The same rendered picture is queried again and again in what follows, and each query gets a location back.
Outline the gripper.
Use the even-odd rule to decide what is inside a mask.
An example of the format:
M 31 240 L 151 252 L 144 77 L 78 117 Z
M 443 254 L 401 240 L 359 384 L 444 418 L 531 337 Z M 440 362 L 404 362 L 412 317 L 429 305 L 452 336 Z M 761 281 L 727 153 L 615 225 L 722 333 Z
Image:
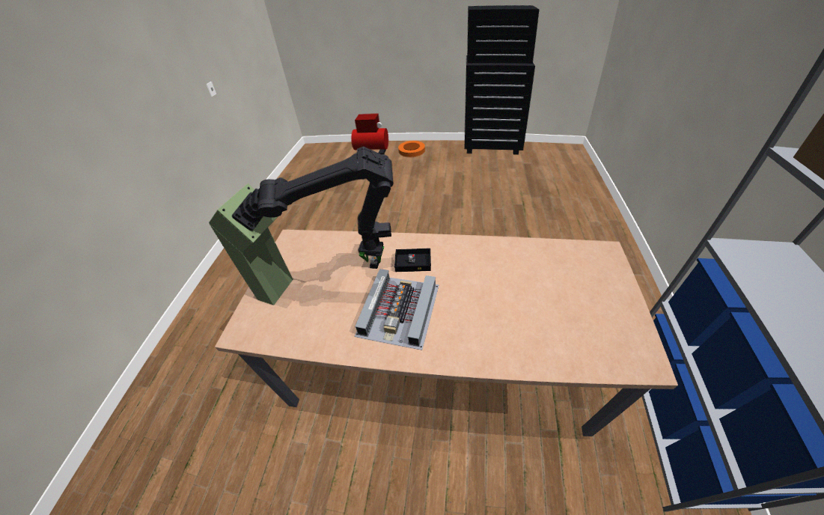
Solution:
M 380 257 L 382 257 L 383 249 L 383 242 L 379 242 L 379 245 L 377 246 L 377 240 L 375 236 L 373 240 L 363 240 L 363 242 L 361 241 L 361 245 L 358 248 L 358 252 L 359 256 L 366 260 L 367 263 L 369 263 L 369 255 L 377 256 L 377 259 L 380 263 Z M 364 255 L 366 255 L 367 258 Z

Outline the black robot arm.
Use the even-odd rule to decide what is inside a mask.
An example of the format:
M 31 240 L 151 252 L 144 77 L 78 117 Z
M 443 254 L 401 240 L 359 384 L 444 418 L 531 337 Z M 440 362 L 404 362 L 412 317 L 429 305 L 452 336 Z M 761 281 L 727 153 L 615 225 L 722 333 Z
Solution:
M 250 192 L 235 213 L 232 213 L 232 219 L 253 231 L 263 216 L 278 217 L 297 199 L 366 178 L 370 184 L 361 214 L 358 214 L 358 234 L 361 234 L 363 240 L 373 240 L 377 235 L 378 246 L 380 237 L 391 237 L 390 223 L 375 222 L 383 199 L 388 197 L 394 185 L 392 163 L 387 157 L 367 147 L 360 147 L 351 157 L 310 174 L 304 174 L 296 180 L 287 181 L 281 177 L 278 180 L 263 180 L 260 182 L 260 188 Z

